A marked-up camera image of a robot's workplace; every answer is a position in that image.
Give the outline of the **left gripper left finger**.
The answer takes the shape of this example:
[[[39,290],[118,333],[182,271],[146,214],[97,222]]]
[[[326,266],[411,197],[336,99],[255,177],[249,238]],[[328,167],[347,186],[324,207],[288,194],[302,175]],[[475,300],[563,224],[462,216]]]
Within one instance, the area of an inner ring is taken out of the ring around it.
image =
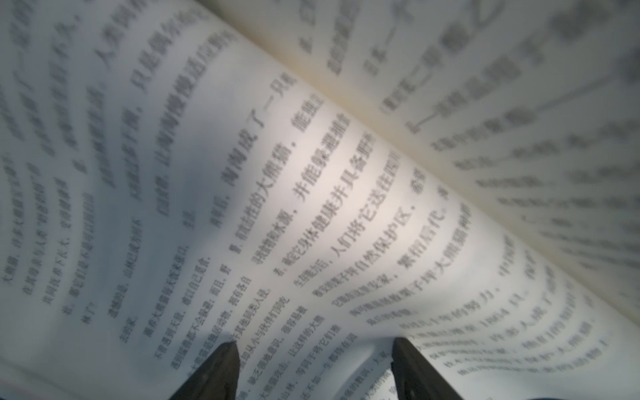
[[[237,344],[222,343],[169,399],[234,400],[239,373]]]

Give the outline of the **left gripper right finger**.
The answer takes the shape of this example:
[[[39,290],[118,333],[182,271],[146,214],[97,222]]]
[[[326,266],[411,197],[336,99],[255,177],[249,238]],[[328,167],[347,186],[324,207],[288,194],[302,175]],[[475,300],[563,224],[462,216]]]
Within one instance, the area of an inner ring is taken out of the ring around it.
[[[391,370],[399,400],[463,399],[406,338],[393,340]]]

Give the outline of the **magazine book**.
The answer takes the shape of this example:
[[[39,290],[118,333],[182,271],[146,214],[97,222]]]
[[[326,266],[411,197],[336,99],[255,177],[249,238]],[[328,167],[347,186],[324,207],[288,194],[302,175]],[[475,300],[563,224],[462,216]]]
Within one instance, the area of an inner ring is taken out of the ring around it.
[[[636,1],[4,1],[1,396],[639,396]]]

